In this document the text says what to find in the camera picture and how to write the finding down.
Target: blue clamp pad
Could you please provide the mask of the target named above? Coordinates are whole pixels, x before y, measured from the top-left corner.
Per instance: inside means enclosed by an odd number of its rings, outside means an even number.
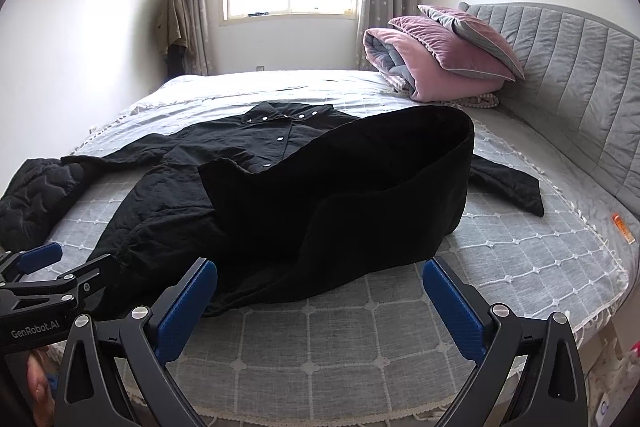
[[[24,252],[15,263],[24,274],[33,273],[62,259],[62,247],[58,243],[49,243],[42,247]]]
[[[216,265],[207,261],[193,276],[158,325],[154,353],[160,365],[176,360],[218,284]]]
[[[433,259],[424,264],[422,285],[462,356],[480,365],[486,356],[482,322]]]

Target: pillow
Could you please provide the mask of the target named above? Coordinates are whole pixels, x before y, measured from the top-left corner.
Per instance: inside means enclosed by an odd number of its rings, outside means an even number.
[[[475,44],[501,61],[519,80],[524,80],[524,70],[515,52],[506,39],[487,23],[482,22],[471,13],[440,8],[437,6],[418,5],[418,8],[429,19],[448,28],[465,41]]]
[[[427,17],[405,16],[389,24],[420,41],[450,73],[471,78],[515,80],[500,60]]]
[[[369,62],[392,86],[394,81],[411,84],[411,99],[416,102],[481,96],[504,83],[503,78],[469,78],[443,70],[421,42],[398,30],[371,28],[365,32],[364,45]]]

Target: mattress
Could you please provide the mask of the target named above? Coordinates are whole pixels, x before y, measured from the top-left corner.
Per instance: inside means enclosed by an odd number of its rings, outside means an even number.
[[[106,155],[151,132],[171,134],[264,100],[332,103],[360,117],[415,104],[377,73],[184,76],[133,104],[75,152]],[[490,303],[504,302],[526,317],[560,310],[578,344],[587,341],[638,273],[638,245],[626,244],[610,214],[620,213],[636,235],[640,224],[525,125],[495,110],[469,114],[476,124],[475,152],[538,177],[546,216],[524,214],[471,188],[459,227],[438,253]],[[91,187],[51,235],[63,247],[62,260],[28,279],[51,279],[83,263],[143,172],[110,174]],[[401,217],[380,225],[398,233],[419,226]],[[300,303],[204,319],[170,370],[198,413],[258,425],[338,427],[444,407],[473,364],[460,356],[420,273],[419,263],[398,267]],[[504,396],[521,370],[517,360]],[[122,372],[129,392],[140,397],[125,365]]]

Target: gray upholstered headboard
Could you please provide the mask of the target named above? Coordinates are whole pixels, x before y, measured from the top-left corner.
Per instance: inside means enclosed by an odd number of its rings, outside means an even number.
[[[640,41],[588,13],[547,4],[465,10],[496,28],[526,82],[506,82],[504,106],[640,215]]]

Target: metal screw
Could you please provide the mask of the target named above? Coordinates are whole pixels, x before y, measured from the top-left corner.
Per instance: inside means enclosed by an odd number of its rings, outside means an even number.
[[[563,313],[560,313],[560,312],[554,313],[554,320],[558,324],[566,324],[566,322],[567,322],[566,315],[564,315]]]
[[[146,317],[146,314],[148,314],[149,310],[146,309],[146,307],[144,306],[138,306],[137,308],[133,309],[133,311],[131,312],[131,316],[134,319],[144,319]]]
[[[78,328],[82,328],[82,326],[86,326],[89,323],[89,317],[87,317],[86,315],[80,315],[78,318],[76,318],[76,326],[78,326]]]
[[[492,310],[498,317],[506,317],[509,315],[509,309],[504,304],[496,304]]]

